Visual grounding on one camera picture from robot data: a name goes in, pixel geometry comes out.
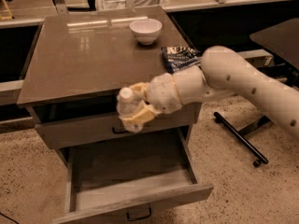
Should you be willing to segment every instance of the chair leg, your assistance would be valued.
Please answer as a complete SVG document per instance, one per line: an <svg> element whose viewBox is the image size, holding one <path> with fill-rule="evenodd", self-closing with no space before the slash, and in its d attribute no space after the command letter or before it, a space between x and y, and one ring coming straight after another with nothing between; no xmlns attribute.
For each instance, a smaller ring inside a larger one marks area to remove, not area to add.
<svg viewBox="0 0 299 224"><path fill-rule="evenodd" d="M267 164L268 159L255 148L243 135L241 135L224 117L222 117L218 112L214 113L217 122L223 123L223 125L238 139L240 140L246 148L249 149L251 153L254 154L258 159L254 161L253 165L259 167L262 163Z"/></svg>

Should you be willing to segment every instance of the lower drawer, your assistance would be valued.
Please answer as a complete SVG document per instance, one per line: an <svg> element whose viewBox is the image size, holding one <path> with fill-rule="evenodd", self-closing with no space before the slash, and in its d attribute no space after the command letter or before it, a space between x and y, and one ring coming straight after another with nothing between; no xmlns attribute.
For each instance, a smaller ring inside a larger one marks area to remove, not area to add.
<svg viewBox="0 0 299 224"><path fill-rule="evenodd" d="M199 109L199 104L190 104L171 115L161 115L147 123L142 133L194 124ZM132 135L124 130L116 113L37 124L36 131L54 149Z"/></svg>
<svg viewBox="0 0 299 224"><path fill-rule="evenodd" d="M138 220L208 198L179 130L71 147L66 214L54 224Z"/></svg>

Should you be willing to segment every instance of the drawer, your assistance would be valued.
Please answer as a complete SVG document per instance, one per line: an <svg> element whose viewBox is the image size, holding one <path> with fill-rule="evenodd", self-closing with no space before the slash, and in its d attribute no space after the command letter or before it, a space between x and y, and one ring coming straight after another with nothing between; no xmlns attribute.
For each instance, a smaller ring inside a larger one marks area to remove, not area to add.
<svg viewBox="0 0 299 224"><path fill-rule="evenodd" d="M102 224L150 217L205 200L179 129L70 148L66 213L53 224Z"/></svg>
<svg viewBox="0 0 299 224"><path fill-rule="evenodd" d="M199 109L199 104L190 104L171 115L161 115L147 123L142 133L193 124L198 119ZM36 131L46 145L54 149L133 134L124 130L116 112L41 123L36 125Z"/></svg>

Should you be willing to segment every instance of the cable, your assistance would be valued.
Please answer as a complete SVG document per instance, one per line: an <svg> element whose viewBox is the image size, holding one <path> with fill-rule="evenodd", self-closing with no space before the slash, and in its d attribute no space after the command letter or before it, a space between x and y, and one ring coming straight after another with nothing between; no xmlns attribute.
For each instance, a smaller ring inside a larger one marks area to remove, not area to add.
<svg viewBox="0 0 299 224"><path fill-rule="evenodd" d="M7 218L8 220L13 221L13 222L16 223L16 224L19 224L19 222L17 222L17 221L15 221L14 219L12 219L12 218L10 218L10 217L4 215L3 213L0 213L0 215L3 216L3 217L5 217L5 218Z"/></svg>

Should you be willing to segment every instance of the small bowl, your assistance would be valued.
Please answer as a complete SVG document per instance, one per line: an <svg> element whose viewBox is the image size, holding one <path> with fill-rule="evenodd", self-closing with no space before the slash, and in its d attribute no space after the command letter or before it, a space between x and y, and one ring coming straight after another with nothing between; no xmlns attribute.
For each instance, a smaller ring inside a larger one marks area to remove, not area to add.
<svg viewBox="0 0 299 224"><path fill-rule="evenodd" d="M132 21L130 29L139 43L150 45L158 38L162 24L155 19L140 19Z"/></svg>

